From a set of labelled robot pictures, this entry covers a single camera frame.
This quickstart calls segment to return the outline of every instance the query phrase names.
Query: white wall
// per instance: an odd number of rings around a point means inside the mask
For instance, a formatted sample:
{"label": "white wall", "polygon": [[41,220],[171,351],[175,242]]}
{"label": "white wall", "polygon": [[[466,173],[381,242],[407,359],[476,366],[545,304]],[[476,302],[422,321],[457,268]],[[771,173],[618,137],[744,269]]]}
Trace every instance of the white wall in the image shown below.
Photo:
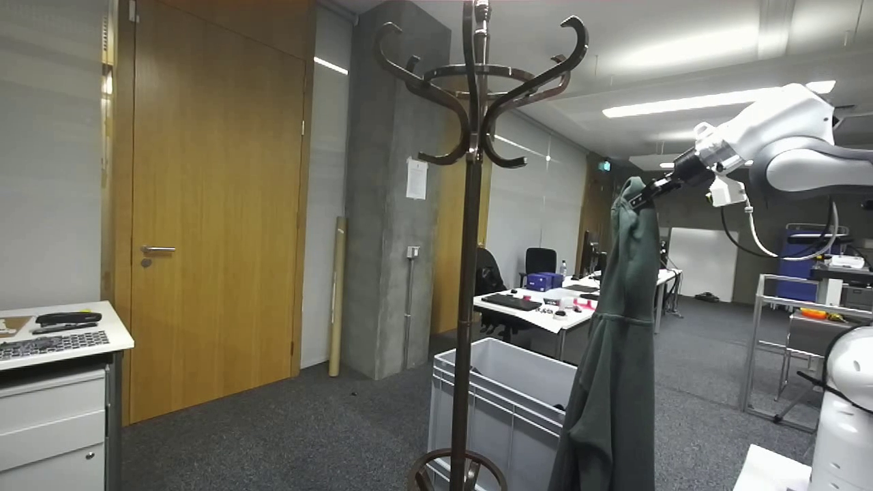
{"label": "white wall", "polygon": [[100,293],[109,0],[0,0],[0,308]]}
{"label": "white wall", "polygon": [[[315,56],[348,68],[352,21],[315,8]],[[333,223],[345,212],[348,78],[313,66],[299,368],[328,359]]]}
{"label": "white wall", "polygon": [[523,115],[505,115],[496,134],[513,142],[496,143],[502,156],[527,158],[523,169],[493,165],[491,173],[486,244],[505,284],[519,281],[523,251],[534,244],[554,248],[560,261],[575,268],[583,149]]}

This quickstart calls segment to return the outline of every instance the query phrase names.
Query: keyboard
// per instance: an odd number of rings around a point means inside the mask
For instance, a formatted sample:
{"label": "keyboard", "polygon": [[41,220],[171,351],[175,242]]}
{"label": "keyboard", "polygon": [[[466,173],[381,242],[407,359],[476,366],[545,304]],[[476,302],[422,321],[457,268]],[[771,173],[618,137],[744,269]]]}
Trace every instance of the keyboard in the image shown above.
{"label": "keyboard", "polygon": [[109,343],[104,330],[52,334],[52,338],[4,341],[4,343],[0,343],[0,359],[34,356],[34,355],[66,351],[66,349],[88,349],[88,345],[100,345],[100,343]]}
{"label": "keyboard", "polygon": [[513,293],[502,293],[502,292],[482,296],[482,302],[493,302],[493,304],[505,304],[505,308],[516,308],[516,311],[538,311],[543,304],[530,296],[513,296]]}

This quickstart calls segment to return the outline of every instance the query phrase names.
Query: ceiling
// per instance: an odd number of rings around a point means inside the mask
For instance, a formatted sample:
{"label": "ceiling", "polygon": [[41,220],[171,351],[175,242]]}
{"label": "ceiling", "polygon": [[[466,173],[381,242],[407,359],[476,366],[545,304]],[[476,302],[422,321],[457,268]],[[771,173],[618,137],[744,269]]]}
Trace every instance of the ceiling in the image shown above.
{"label": "ceiling", "polygon": [[[381,0],[335,0],[362,14]],[[414,0],[453,26],[460,60],[463,0]],[[873,146],[873,0],[491,0],[491,62],[549,68],[573,48],[560,21],[575,14],[590,51],[571,88],[523,112],[586,149],[656,169],[693,143],[695,122],[741,105],[603,118],[605,105],[688,98],[785,82],[834,78],[824,96],[843,118],[841,143]]]}

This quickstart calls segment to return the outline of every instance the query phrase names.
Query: gray carpet floor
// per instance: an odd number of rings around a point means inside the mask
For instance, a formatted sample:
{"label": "gray carpet floor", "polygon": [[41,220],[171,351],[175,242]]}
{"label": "gray carpet floor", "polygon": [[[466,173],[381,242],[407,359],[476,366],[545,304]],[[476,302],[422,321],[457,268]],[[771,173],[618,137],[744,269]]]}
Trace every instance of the gray carpet floor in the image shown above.
{"label": "gray carpet floor", "polygon": [[[655,472],[659,491],[730,487],[747,445],[811,461],[813,433],[737,408],[751,308],[680,300],[655,338]],[[766,317],[781,334],[782,317]],[[579,359],[583,330],[566,341]],[[523,338],[554,351],[554,341]],[[775,359],[762,359],[762,378]],[[427,438],[430,368],[381,381],[296,378],[123,430],[126,491],[389,491],[407,487]]]}

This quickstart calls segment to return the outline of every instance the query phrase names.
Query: white countertop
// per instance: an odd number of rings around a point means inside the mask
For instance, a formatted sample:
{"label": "white countertop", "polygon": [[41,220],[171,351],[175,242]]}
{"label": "white countertop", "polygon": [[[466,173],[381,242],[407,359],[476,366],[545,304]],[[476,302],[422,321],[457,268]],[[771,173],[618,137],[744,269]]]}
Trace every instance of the white countertop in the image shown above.
{"label": "white countertop", "polygon": [[[60,332],[32,334],[32,328],[37,328],[34,317],[60,313],[60,311],[94,311],[94,313],[100,313],[100,323],[88,328],[88,330],[60,330]],[[0,359],[0,371],[133,349],[133,338],[131,338],[127,328],[120,321],[120,317],[115,313],[115,308],[107,300],[43,304],[43,308],[14,308],[14,311],[0,311],[0,319],[2,317],[30,317],[30,319],[26,319],[26,323],[22,323],[22,330],[15,334],[0,338],[0,343],[26,341],[26,338],[73,334],[73,332],[97,332],[97,330],[107,332],[109,343]]]}

